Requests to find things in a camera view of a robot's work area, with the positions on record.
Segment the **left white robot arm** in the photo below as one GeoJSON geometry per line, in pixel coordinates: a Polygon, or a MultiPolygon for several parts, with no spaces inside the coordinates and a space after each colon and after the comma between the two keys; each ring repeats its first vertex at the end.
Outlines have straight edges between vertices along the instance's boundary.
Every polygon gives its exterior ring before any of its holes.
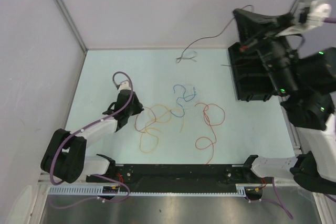
{"type": "Polygon", "coordinates": [[[71,184],[82,174],[98,174],[103,181],[112,181],[116,175],[116,169],[110,165],[113,160],[100,154],[87,156],[86,150],[106,135],[122,129],[131,116],[143,110],[134,91],[119,91],[116,102],[103,112],[104,117],[74,132],[57,129],[42,158],[41,169],[49,174],[53,185],[71,184]]]}

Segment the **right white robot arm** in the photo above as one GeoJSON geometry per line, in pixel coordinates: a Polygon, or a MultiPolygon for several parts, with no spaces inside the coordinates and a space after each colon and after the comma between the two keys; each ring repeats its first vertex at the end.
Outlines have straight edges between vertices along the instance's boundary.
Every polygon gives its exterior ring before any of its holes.
{"type": "Polygon", "coordinates": [[[299,58],[289,45],[285,29],[293,16],[267,16],[235,9],[239,42],[229,49],[237,95],[249,101],[255,95],[284,97],[281,106],[299,129],[310,151],[295,157],[290,177],[306,190],[335,194],[335,48],[299,58]]]}

